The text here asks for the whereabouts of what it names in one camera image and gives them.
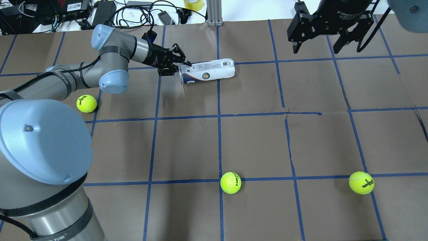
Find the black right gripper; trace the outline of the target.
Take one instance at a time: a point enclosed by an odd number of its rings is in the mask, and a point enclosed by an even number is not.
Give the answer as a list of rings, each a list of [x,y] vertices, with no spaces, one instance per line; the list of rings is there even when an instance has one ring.
[[[322,0],[318,9],[309,14],[303,1],[295,2],[296,11],[287,28],[288,41],[293,44],[293,53],[297,54],[303,42],[317,35],[335,35],[340,37],[333,45],[333,52],[338,54],[346,45],[355,41],[358,43],[357,52],[362,52],[373,39],[372,32],[367,41],[363,38],[374,23],[372,12],[368,11],[370,0]]]

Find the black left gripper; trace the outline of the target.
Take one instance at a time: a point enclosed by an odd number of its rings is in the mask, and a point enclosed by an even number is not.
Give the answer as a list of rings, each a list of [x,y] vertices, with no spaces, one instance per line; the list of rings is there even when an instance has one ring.
[[[157,72],[159,76],[175,75],[179,71],[179,67],[173,63],[184,64],[186,66],[192,65],[177,43],[174,43],[170,50],[153,43],[149,45],[147,65],[158,68]]]

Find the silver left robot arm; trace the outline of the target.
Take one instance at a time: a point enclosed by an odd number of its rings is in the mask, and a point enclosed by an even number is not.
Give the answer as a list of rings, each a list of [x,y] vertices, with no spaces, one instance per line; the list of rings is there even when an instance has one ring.
[[[90,132],[63,100],[76,90],[127,90],[130,61],[174,75],[191,66],[178,44],[154,44],[99,24],[91,46],[97,58],[55,65],[13,89],[1,92],[1,220],[25,231],[32,241],[106,241],[83,183],[92,164]]]

